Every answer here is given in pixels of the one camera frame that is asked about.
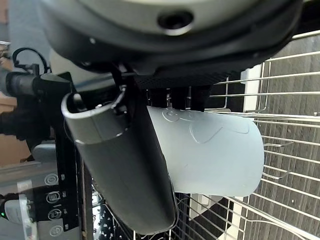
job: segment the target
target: dish rack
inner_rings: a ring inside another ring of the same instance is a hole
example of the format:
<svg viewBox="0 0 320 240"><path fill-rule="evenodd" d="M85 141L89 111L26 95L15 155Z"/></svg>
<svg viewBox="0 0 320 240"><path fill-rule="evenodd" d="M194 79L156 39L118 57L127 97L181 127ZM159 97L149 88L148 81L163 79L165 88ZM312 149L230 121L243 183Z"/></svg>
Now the dish rack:
<svg viewBox="0 0 320 240"><path fill-rule="evenodd" d="M247 197L176 193L179 220L173 229L150 236L127 231L121 239L320 240L319 76L316 31L296 35L241 79L217 83L225 94L210 98L224 98L225 105L206 111L251 118L261 132L265 162L256 191ZM228 91L239 83L244 93ZM243 112L230 111L234 99L244 102Z"/></svg>

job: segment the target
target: wooden floor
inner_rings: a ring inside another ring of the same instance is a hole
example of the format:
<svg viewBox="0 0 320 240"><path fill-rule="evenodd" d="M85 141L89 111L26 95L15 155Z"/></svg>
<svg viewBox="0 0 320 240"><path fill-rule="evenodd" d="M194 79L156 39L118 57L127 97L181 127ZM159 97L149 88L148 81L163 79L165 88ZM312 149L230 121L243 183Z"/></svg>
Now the wooden floor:
<svg viewBox="0 0 320 240"><path fill-rule="evenodd" d="M284 48L277 57L289 56L294 54L320 51L320 36L310 37L293 41ZM269 65L265 65L266 71L264 76L268 76ZM320 55L304 56L293 59L273 61L270 66L270 76L307 73L320 71ZM289 77L276 80L270 80L269 92L309 92L320 91L320 75ZM274 114L294 114L294 115L313 115L314 112L320 112L320 96L315 95L290 95L290 96L271 96L268 99L268 113ZM283 125L258 125L261 134L265 136L302 140L314 143L320 143L320 128L295 127ZM279 140L264 139L264 143L283 144ZM293 143L284 148L267 147L269 151L292 155L300 158L314 161L320 160L320 150L318 146ZM303 174L310 177L320 178L320 164L310 163L303 160L289 157L266 154L265 164L283 170L291 170L294 173ZM274 176L280 176L275 170L264 170L266 173ZM320 217L320 182L306 179L305 177L289 174L280 180L265 179L288 186L295 190L303 191L314 195L308 196L292 189L285 189L274 184L261 182L256 193L275 200L286 206ZM315 236L320 237L320 222L308 216L297 213L285 206L274 204L269 200L261 197L250 196L249 203L276 218L283 220L295 227L307 231ZM249 213L248 219L261 220L256 214ZM279 227L266 223L248 223L245 235L239 235L238 239L245 240L291 240L298 239L293 234Z"/></svg>

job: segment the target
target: metal wire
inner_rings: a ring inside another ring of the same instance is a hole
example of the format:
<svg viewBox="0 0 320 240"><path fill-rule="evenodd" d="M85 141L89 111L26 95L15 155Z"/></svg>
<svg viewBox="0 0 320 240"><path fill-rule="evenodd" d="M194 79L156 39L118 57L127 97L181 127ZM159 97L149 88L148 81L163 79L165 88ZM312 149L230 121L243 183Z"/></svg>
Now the metal wire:
<svg viewBox="0 0 320 240"><path fill-rule="evenodd" d="M204 240L199 233L203 231L203 235L219 240L291 239L287 234L291 234L292 239L320 240L320 82L316 78L320 76L320 47L312 50L305 47L305 52L295 52L295 48L300 49L307 43L320 42L318 35L320 31L295 36L293 40L299 41L293 41L278 56L261 65L260 76L217 83L226 85L225 93L210 96L225 98L225 106L221 109L226 111L220 113L251 118L257 124L265 149L263 175L252 195L243 199L225 196L227 203L224 204L202 195L210 203L203 204L185 194L183 199L189 198L193 205L186 201L180 201L179 205L196 213L196 219L189 218L195 226L184 222L183 227L172 231L173 239ZM304 64L311 60L310 57L317 60ZM259 81L257 92L228 92L229 84L248 85L254 81ZM256 97L256 108L228 112L229 101L237 97ZM226 214L217 213L212 205ZM179 211L188 217L187 212ZM218 225L210 216L224 221L225 226ZM182 228L189 234L181 238L178 232L184 232ZM211 228L223 232L224 238L213 237Z"/></svg>

